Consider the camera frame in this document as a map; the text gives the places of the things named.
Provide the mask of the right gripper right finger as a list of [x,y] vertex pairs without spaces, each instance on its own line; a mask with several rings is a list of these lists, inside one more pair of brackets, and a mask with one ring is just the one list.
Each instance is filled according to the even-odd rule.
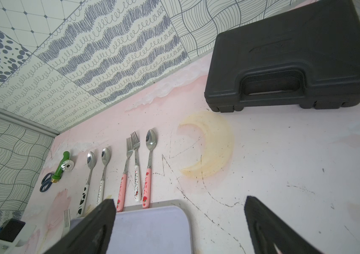
[[256,254],[320,253],[258,198],[248,196],[244,210]]

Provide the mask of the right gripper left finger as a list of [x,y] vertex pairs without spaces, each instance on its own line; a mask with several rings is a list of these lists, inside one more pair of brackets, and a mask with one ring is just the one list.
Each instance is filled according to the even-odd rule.
[[111,239],[115,216],[114,200],[104,200],[46,253],[105,254]]

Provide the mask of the cow pattern handle fork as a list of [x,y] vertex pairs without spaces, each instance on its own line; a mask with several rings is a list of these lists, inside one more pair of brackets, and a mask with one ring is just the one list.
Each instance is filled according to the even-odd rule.
[[66,209],[64,210],[64,226],[61,235],[62,238],[69,233],[70,227],[71,227],[71,213],[70,213],[70,209]]

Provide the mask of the cow pattern handle spoon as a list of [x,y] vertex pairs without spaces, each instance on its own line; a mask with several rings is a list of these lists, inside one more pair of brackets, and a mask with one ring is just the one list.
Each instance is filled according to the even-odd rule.
[[95,165],[96,165],[95,154],[93,153],[93,151],[90,151],[87,154],[87,166],[90,169],[90,172],[89,172],[87,182],[86,182],[86,184],[84,186],[84,189],[82,191],[82,195],[80,197],[79,207],[77,209],[77,216],[78,217],[82,217],[84,215],[86,199],[87,199],[87,196],[88,196],[88,191],[89,191],[89,187],[90,187],[90,181],[91,181],[91,177],[92,177],[92,172],[93,172],[93,169],[94,169]]

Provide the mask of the white Hello Kitty spoon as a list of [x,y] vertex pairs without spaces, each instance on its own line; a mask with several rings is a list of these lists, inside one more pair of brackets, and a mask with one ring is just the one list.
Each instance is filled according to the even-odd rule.
[[98,196],[97,196],[97,205],[101,204],[103,201],[103,195],[104,195],[104,185],[105,185],[105,178],[106,178],[106,171],[107,171],[107,165],[110,162],[111,159],[111,151],[109,148],[103,148],[102,154],[101,154],[102,163],[104,165],[99,189],[98,189]]

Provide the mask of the white Hello Kitty fork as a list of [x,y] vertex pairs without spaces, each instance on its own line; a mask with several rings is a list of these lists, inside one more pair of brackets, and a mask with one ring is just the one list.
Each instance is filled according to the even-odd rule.
[[131,134],[132,146],[134,151],[135,167],[134,167],[134,198],[137,202],[141,200],[141,184],[140,184],[140,169],[139,169],[139,158],[138,158],[138,149],[140,148],[140,140],[136,134],[133,132]]

